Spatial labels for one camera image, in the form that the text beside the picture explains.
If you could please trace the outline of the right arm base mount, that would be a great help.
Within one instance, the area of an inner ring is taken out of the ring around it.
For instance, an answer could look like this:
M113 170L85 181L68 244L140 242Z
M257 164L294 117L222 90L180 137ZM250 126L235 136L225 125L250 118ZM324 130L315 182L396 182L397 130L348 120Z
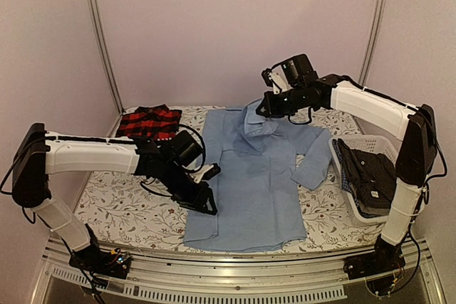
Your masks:
M405 266L401 250L380 248L344 259L343 271L350 280L374 276Z

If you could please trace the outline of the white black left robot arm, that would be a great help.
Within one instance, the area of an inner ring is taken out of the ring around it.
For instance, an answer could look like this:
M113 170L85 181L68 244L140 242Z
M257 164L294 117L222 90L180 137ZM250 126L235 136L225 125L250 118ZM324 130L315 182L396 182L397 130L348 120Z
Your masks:
M188 126L173 138L156 142L149 137L60 135L34 123L1 181L5 185L10 180L11 188L1 193L43 220L67 244L73 258L90 271L100 271L106 263L119 263L123 257L101 251L90 227L51 194L48 178L66 172L103 171L152 178L181 207L215 215L217 207L207 182L220 168L207 164L205 158L201 135Z

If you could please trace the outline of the light blue long sleeve shirt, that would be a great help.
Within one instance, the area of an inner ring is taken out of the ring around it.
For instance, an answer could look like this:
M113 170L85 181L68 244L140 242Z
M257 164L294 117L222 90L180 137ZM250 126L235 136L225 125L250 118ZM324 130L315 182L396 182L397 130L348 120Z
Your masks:
M202 136L208 164L221 172L209 181L214 216L189 211L183 244L205 251L275 251L307 234L298 186L325 181L331 152L326 128L294 125L245 108L210 110Z

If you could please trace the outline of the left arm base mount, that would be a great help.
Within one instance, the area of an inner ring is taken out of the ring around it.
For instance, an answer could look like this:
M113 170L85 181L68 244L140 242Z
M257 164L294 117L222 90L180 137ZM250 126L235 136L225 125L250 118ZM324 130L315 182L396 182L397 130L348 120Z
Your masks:
M126 279L131 261L131 254L119 248L114 251L102 251L98 247L89 246L81 251L74 251L69 265L89 273Z

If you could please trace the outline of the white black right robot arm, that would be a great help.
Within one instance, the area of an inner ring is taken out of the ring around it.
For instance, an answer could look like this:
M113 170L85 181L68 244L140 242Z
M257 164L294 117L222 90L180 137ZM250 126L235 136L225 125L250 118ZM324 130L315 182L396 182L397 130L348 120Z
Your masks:
M318 76L305 54L265 68L261 76L268 90L256 109L258 115L283 118L307 108L336 110L377 127L398 143L392 207L368 258L373 272L384 272L395 263L403 239L428 203L435 159L444 157L434 110L363 87L348 75Z

